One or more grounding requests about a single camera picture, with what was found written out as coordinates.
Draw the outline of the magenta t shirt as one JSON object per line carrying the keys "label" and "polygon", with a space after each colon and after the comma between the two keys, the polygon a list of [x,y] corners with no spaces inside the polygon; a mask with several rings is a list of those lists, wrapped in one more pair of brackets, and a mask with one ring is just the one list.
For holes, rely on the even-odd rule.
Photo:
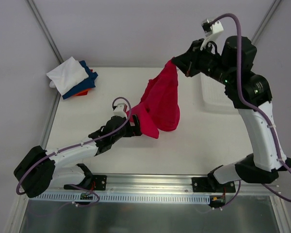
{"label": "magenta t shirt", "polygon": [[177,67],[168,61],[159,75],[148,81],[139,104],[132,108],[141,133],[159,138],[159,131],[174,131],[180,120]]}

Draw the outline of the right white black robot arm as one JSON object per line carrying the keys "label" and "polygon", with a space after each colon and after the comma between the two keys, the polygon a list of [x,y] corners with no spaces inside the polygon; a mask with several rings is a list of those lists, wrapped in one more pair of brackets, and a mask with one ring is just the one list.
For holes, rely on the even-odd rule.
{"label": "right white black robot arm", "polygon": [[[172,58],[172,63],[187,77],[199,73],[225,86],[225,95],[232,101],[246,126],[252,154],[229,165],[221,165],[208,173],[207,185],[213,192],[224,188],[228,182],[243,180],[246,183],[270,184],[284,171],[282,163],[291,167],[291,158],[282,154],[279,160],[270,124],[257,110],[241,102],[237,90],[237,37],[226,39],[221,54],[212,53],[217,45],[210,41],[201,48],[203,39],[193,41],[182,55]],[[257,48],[250,39],[242,37],[241,89],[243,98],[262,110],[273,121],[272,93],[267,80],[252,72]]]}

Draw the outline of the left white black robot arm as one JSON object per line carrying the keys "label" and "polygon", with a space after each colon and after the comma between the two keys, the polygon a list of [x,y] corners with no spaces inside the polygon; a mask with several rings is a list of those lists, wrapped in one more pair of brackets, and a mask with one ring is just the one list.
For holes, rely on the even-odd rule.
{"label": "left white black robot arm", "polygon": [[18,184],[16,193],[35,198],[45,192],[55,181],[64,166],[77,160],[94,157],[109,151],[123,137],[141,136],[137,115],[132,119],[113,116],[87,139],[77,144],[54,150],[35,146],[29,150],[14,170]]}

